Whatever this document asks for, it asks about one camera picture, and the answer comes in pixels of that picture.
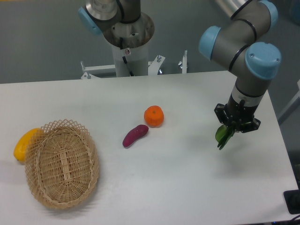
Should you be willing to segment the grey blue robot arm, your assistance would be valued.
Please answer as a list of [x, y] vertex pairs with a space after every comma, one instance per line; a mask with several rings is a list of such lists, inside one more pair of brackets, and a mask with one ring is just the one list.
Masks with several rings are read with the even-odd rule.
[[[215, 113], [228, 130], [255, 131], [260, 121], [254, 113], [281, 63], [280, 51], [258, 39], [276, 24], [278, 11], [267, 0], [218, 0], [217, 5], [232, 22], [225, 29], [209, 27], [198, 49], [237, 79], [228, 103], [218, 104]], [[141, 11], [140, 1], [88, 0], [78, 15], [91, 33], [111, 45], [118, 77], [158, 73], [158, 61], [148, 63], [154, 23]]]

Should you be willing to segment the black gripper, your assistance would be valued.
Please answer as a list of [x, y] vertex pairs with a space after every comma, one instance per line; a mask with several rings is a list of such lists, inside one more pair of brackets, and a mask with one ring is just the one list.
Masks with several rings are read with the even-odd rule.
[[214, 112], [221, 124], [229, 126], [233, 121], [238, 123], [241, 120], [239, 131], [242, 133], [256, 131], [261, 121], [254, 117], [258, 105], [246, 106], [244, 99], [236, 101], [233, 95], [230, 95], [226, 105], [217, 104]]

